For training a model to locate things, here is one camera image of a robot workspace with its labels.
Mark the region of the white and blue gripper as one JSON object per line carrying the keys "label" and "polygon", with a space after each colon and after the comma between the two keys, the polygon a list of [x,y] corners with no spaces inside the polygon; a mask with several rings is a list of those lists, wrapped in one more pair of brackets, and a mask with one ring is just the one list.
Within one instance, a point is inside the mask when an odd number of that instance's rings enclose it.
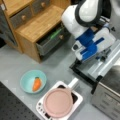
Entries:
{"label": "white and blue gripper", "polygon": [[80,61],[88,60],[111,46],[109,41],[111,34],[106,27],[97,33],[94,33],[91,28],[77,30],[73,33],[73,36],[76,42],[72,47],[72,51]]}

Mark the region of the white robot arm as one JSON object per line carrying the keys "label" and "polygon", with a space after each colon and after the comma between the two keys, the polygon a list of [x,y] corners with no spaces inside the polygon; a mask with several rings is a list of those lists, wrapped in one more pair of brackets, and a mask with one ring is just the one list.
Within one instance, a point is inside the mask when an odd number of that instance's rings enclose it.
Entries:
{"label": "white robot arm", "polygon": [[107,27],[97,33],[91,29],[100,19],[103,0],[80,0],[68,6],[61,16],[65,28],[76,42],[72,50],[79,61],[86,61],[110,47],[114,39]]}

